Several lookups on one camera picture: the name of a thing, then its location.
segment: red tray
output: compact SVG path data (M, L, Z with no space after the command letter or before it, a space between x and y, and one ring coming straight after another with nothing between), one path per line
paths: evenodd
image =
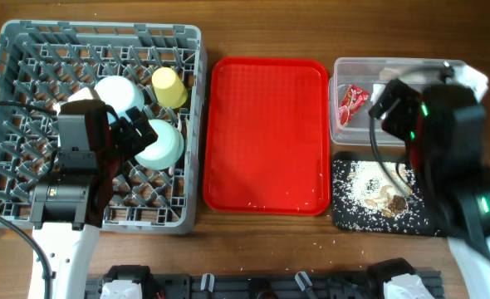
M213 68L204 200L224 212L317 215L330 202L328 72L227 57Z

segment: wood grain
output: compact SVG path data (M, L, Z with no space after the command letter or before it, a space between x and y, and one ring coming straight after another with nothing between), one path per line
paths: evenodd
M490 2L0 0L0 28L11 19L194 24L209 66L223 56L303 57L331 74L341 56L453 58L490 78ZM490 91L485 106L490 163ZM0 230L0 298L27 297L31 256L18 236ZM188 236L103 233L90 274L119 264L193 275L326 273L393 257L442 271L447 298L468 296L443 239L343 233L330 212L314 218L216 213L202 199Z

